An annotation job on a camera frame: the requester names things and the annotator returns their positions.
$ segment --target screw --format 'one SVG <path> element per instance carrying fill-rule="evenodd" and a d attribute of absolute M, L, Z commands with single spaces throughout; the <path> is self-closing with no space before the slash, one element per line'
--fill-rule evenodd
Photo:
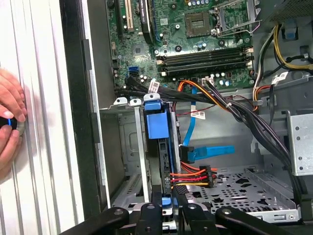
<path fill-rule="evenodd" d="M 223 209 L 222 212 L 224 214 L 231 214 L 231 211 L 229 209 Z"/>
<path fill-rule="evenodd" d="M 122 214 L 122 213 L 123 213 L 123 211 L 122 211 L 121 209 L 117 209 L 117 210 L 114 212 L 115 215 L 120 215 L 120 214 Z"/>
<path fill-rule="evenodd" d="M 196 205 L 194 205 L 194 204 L 190 204 L 188 207 L 189 207 L 190 209 L 192 209 L 192 210 L 195 209 L 195 208 L 197 208 Z"/>

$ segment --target cable tie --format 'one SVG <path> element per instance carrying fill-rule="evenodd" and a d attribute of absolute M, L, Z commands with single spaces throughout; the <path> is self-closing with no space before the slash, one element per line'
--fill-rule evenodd
<path fill-rule="evenodd" d="M 231 106 L 231 103 L 226 104 L 226 108 L 228 109 Z"/>

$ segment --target yellow wire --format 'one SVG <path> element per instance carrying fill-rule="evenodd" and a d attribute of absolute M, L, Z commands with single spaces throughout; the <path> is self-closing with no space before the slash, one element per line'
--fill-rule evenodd
<path fill-rule="evenodd" d="M 204 186 L 204 185 L 209 185 L 208 183 L 183 183 L 183 184 L 176 184 L 175 186 L 178 185 L 196 185 L 196 186 Z"/>
<path fill-rule="evenodd" d="M 278 45 L 278 35 L 279 35 L 279 26 L 277 25 L 276 26 L 276 29 L 275 29 L 275 32 L 274 32 L 274 47 L 275 47 L 275 51 L 277 53 L 277 56 L 279 57 L 279 59 L 289 68 L 291 69 L 310 69 L 310 66 L 307 65 L 307 66 L 299 66 L 299 65 L 292 65 L 292 64 L 289 64 L 285 61 L 285 59 L 283 58 L 282 54 L 280 53 L 280 48 L 279 48 L 279 45 Z"/>

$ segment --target finger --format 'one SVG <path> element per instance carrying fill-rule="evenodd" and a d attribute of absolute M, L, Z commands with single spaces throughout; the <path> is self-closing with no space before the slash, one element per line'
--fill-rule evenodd
<path fill-rule="evenodd" d="M 16 89 L 20 93 L 22 100 L 25 101 L 24 91 L 18 79 L 13 74 L 4 69 L 0 69 L 0 75 L 6 78 L 10 83 L 12 83 L 16 87 Z"/>
<path fill-rule="evenodd" d="M 12 168 L 12 163 L 8 164 L 5 168 L 0 170 L 0 180 L 4 179 L 9 174 L 9 172 L 11 171 L 11 168 Z"/>
<path fill-rule="evenodd" d="M 0 129 L 0 153 L 3 151 L 12 132 L 12 127 L 5 125 Z"/>
<path fill-rule="evenodd" d="M 19 143 L 20 132 L 13 130 L 10 138 L 0 154 L 0 169 L 2 169 L 13 157 L 15 149 Z"/>
<path fill-rule="evenodd" d="M 17 154 L 20 151 L 21 145 L 22 145 L 22 138 L 20 137 L 19 142 L 18 142 L 17 147 L 16 147 L 16 150 L 13 154 L 13 157 L 2 169 L 0 169 L 0 179 L 3 179 L 4 177 L 6 177 L 7 174 L 10 172 L 10 170 L 12 168 L 12 164 L 13 164 Z"/>
<path fill-rule="evenodd" d="M 2 84 L 12 94 L 12 96 L 15 98 L 20 108 L 22 109 L 23 114 L 26 115 L 27 111 L 25 109 L 25 104 L 17 88 L 2 76 L 0 76 L 0 84 Z"/>
<path fill-rule="evenodd" d="M 7 108 L 0 105 L 0 117 L 6 118 L 6 119 L 11 119 L 14 117 L 14 115 Z"/>
<path fill-rule="evenodd" d="M 17 121 L 24 122 L 26 120 L 19 104 L 2 84 L 0 84 L 0 103 L 13 113 Z"/>

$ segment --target chip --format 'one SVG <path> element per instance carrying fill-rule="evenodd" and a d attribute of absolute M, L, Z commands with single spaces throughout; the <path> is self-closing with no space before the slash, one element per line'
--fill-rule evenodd
<path fill-rule="evenodd" d="M 208 12 L 185 15 L 187 38 L 206 36 L 211 34 Z"/>

